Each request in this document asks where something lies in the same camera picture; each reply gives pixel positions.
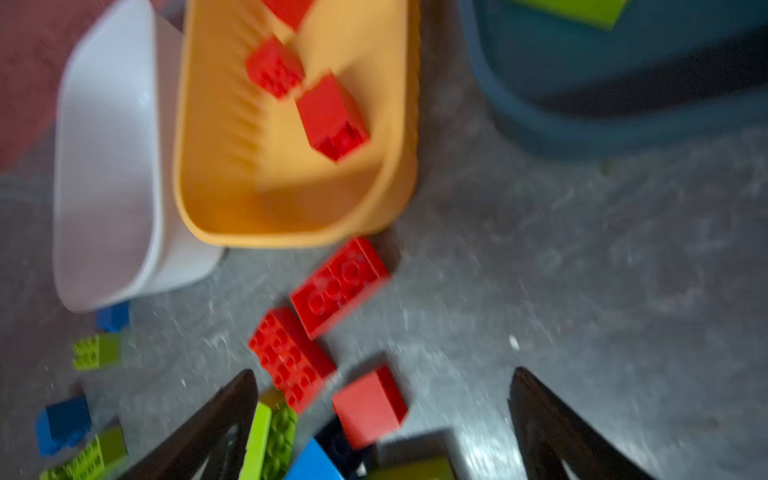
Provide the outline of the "red lego plate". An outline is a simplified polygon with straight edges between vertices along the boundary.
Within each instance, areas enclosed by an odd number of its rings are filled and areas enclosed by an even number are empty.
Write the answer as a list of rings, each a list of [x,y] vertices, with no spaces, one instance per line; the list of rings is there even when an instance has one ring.
[[[341,246],[291,294],[307,336],[332,330],[391,278],[370,240],[355,237]]]

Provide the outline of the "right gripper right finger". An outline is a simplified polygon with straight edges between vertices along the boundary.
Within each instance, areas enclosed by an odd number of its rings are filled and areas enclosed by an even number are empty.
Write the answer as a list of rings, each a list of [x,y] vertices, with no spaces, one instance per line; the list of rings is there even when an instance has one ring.
[[[515,369],[508,406],[529,479],[648,479],[530,370]]]

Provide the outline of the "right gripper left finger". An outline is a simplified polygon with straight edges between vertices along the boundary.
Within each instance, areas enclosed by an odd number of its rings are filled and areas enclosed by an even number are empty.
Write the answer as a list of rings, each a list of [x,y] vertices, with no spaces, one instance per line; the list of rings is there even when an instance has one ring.
[[[244,369],[122,477],[237,479],[258,400],[254,372]]]

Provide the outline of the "blue lego cube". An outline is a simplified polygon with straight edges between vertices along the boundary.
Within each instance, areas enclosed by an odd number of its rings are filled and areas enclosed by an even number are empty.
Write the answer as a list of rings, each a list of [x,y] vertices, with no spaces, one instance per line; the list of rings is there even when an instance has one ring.
[[[312,439],[292,463],[285,480],[344,480],[320,444]]]

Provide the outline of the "small blue lego brick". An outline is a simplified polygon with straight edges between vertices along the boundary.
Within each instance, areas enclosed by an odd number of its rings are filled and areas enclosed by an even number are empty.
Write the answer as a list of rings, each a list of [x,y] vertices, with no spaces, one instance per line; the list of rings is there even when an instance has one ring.
[[[130,302],[125,301],[97,312],[97,327],[108,333],[118,333],[130,323]]]

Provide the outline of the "red square lego brick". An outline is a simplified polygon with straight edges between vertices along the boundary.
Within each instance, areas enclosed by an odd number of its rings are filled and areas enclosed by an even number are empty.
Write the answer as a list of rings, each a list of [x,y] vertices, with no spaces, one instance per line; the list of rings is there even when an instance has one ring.
[[[314,4],[314,0],[262,0],[285,25],[296,31]]]

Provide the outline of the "green lego brick end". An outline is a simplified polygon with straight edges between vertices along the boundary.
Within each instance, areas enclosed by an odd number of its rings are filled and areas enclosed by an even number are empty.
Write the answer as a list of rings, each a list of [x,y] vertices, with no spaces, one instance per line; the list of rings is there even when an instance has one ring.
[[[627,0],[513,0],[514,4],[555,15],[600,30],[610,31]]]

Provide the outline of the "small green lego brick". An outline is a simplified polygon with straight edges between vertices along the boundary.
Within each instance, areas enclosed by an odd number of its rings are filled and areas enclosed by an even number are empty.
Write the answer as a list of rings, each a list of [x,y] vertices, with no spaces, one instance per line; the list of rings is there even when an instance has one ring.
[[[101,333],[72,345],[72,366],[77,371],[98,370],[120,362],[120,335]]]

